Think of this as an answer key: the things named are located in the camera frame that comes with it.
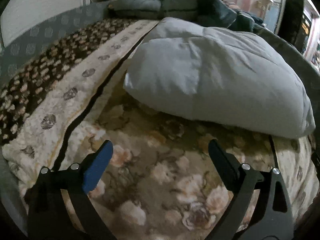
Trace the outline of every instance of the silver screw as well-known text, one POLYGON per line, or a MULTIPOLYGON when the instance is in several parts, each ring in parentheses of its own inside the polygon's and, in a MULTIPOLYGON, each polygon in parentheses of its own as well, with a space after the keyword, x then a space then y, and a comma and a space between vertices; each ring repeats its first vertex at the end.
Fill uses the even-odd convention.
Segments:
POLYGON ((242 165, 241 165, 241 167, 242 167, 242 169, 244 169, 244 170, 250 170, 250 165, 248 164, 248 163, 243 163, 242 165))
POLYGON ((74 163, 71 165, 72 170, 77 170, 77 169, 79 169, 79 167, 80 167, 80 165, 78 163, 74 163))
POLYGON ((46 167, 44 167, 44 168, 41 169, 41 173, 42 173, 42 174, 46 174, 48 171, 49 171, 49 169, 46 168, 46 167))
POLYGON ((279 171, 279 169, 277 169, 277 168, 273 168, 272 169, 272 172, 274 173, 274 174, 280 174, 280 171, 279 171))

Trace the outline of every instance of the blue gripper pad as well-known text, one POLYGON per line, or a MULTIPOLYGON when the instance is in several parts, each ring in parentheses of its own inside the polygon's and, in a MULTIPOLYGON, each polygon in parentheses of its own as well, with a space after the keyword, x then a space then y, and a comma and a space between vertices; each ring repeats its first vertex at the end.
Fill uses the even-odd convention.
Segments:
POLYGON ((88 194, 97 186, 99 179, 109 164, 113 154, 113 145, 110 141, 105 141, 95 153, 96 158, 90 167, 84 172, 82 190, 88 194))

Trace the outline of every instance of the floral blanket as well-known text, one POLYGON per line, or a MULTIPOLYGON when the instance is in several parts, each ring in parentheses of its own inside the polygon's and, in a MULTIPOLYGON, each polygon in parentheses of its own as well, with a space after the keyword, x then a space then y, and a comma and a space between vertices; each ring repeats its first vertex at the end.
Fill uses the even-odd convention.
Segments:
MULTIPOLYGON (((272 142, 297 222, 319 189, 307 137, 270 140, 241 128, 189 121, 156 112, 125 92, 129 55, 156 24, 134 22, 90 53, 3 147, 21 196, 43 165, 66 169, 108 139, 113 157, 89 197, 117 239, 204 239, 232 198, 210 160, 209 141, 217 139, 239 162, 261 171, 275 166, 272 142)), ((258 193, 239 229, 248 225, 258 193)), ((75 227, 82 229, 67 192, 63 197, 75 227)))

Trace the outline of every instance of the bed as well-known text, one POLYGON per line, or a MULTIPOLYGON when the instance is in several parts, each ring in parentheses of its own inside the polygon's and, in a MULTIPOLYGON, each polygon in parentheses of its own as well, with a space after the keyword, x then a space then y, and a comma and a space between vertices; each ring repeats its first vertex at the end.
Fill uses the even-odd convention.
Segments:
MULTIPOLYGON (((0 78, 10 81, 0 95, 5 158, 0 159, 0 192, 19 228, 26 232, 30 192, 42 166, 66 169, 109 139, 114 157, 89 197, 113 234, 118 239, 203 239, 232 198, 208 156, 213 138, 241 163, 262 171, 279 167, 297 227, 319 191, 311 161, 313 137, 286 139, 188 121, 141 104, 123 89, 124 75, 136 48, 158 21, 111 18, 107 6, 93 3, 48 19, 1 54, 9 71, 0 78), (79 23, 59 33, 66 17, 79 23), (49 26, 53 34, 44 42, 40 34, 49 26), (17 48, 30 47, 31 39, 37 44, 32 54, 12 55, 19 53, 17 48)), ((257 34, 276 49, 276 36, 264 37, 262 30, 257 34)), ((296 53, 305 66, 300 73, 298 64, 280 50, 284 48, 289 45, 282 43, 276 50, 304 82, 317 123, 319 77, 306 70, 311 66, 296 53)), ((239 229, 248 225, 257 194, 239 229)), ((81 230, 68 195, 63 196, 74 226, 81 230)))

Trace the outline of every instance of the cream blanket border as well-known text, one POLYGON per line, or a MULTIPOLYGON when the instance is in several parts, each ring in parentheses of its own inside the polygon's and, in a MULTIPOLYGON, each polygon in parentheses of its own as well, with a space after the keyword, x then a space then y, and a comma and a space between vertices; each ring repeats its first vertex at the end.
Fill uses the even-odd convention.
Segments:
POLYGON ((21 196, 35 184, 42 166, 53 167, 68 126, 84 111, 119 61, 157 23, 140 20, 101 45, 64 76, 26 120, 17 138, 3 147, 4 158, 20 180, 21 196), (85 71, 94 73, 83 75, 85 71), (75 97, 68 100, 64 98, 67 92, 74 91, 75 97), (50 128, 42 128, 44 121, 50 128), (26 151, 32 151, 32 154, 28 155, 26 151))

